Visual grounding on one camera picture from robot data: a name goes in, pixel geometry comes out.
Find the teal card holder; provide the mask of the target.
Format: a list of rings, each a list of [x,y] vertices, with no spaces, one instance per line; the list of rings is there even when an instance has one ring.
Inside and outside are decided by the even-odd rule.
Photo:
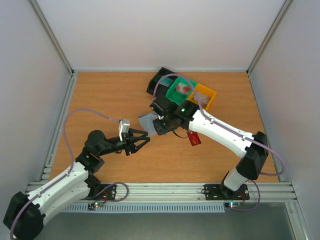
[[[138,118],[141,127],[148,133],[149,137],[152,137],[157,133],[153,124],[153,120],[155,119],[158,119],[158,115],[156,113],[148,113]]]

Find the red VIP card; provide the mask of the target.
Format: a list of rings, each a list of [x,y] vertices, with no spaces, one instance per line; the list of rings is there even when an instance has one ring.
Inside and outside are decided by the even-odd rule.
[[[189,139],[189,142],[190,142],[191,146],[193,146],[193,147],[197,146],[197,145],[200,145],[202,143],[198,133],[195,132],[195,131],[192,131],[192,130],[188,131],[187,132],[187,137]]]

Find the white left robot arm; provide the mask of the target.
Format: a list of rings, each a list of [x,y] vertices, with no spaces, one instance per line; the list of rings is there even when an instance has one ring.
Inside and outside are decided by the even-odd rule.
[[[79,156],[51,181],[29,192],[19,191],[10,200],[3,224],[12,240],[34,240],[58,213],[79,200],[96,199],[104,191],[95,173],[102,167],[102,156],[136,153],[150,141],[148,133],[129,128],[119,136],[106,138],[93,130]]]

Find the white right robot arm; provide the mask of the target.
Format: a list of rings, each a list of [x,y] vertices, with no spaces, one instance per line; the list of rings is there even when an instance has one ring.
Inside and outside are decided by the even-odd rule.
[[[227,172],[216,195],[224,200],[234,197],[241,186],[248,180],[257,180],[269,155],[264,146],[267,136],[258,131],[253,134],[237,129],[213,117],[199,105],[184,100],[181,104],[160,95],[150,104],[150,108],[158,115],[153,121],[158,135],[164,135],[177,128],[196,132],[209,137],[231,150],[240,158],[237,165]]]

